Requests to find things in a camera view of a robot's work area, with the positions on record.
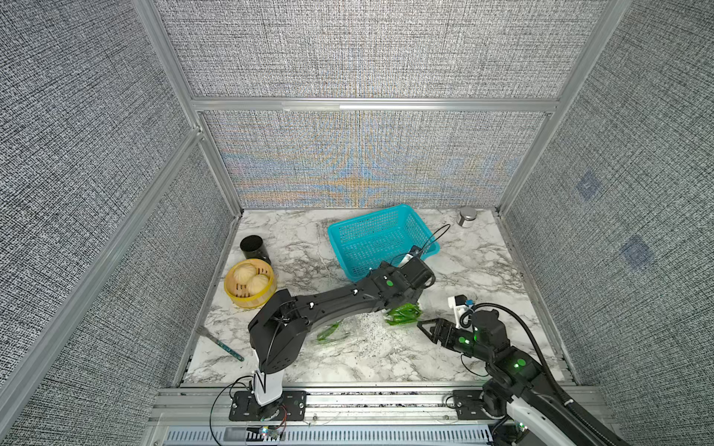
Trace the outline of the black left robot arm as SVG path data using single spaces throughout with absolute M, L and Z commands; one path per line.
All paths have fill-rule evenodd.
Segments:
M 382 262 L 358 282 L 319 294 L 277 291 L 247 327 L 257 358 L 252 388 L 258 406 L 282 398 L 284 370 L 297 360 L 313 330 L 351 316 L 416 304 L 434 282 L 431 268 L 420 258 L 410 258 L 399 266 Z

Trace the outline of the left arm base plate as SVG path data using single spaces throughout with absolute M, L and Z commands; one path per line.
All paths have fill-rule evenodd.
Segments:
M 306 391 L 284 391 L 282 396 L 265 406 L 258 404 L 249 391 L 236 391 L 232 395 L 229 420 L 232 422 L 303 421 L 307 408 Z

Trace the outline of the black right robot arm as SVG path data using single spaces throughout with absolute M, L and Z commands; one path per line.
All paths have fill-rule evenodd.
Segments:
M 555 380 L 532 331 L 514 311 L 474 304 L 455 323 L 418 322 L 435 345 L 485 364 L 478 395 L 453 393 L 461 419 L 486 416 L 493 445 L 625 445 Z

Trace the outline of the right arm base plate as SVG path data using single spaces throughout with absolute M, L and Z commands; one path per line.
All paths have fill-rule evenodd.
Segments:
M 505 412 L 483 399 L 481 390 L 454 390 L 452 405 L 460 421 L 498 420 Z

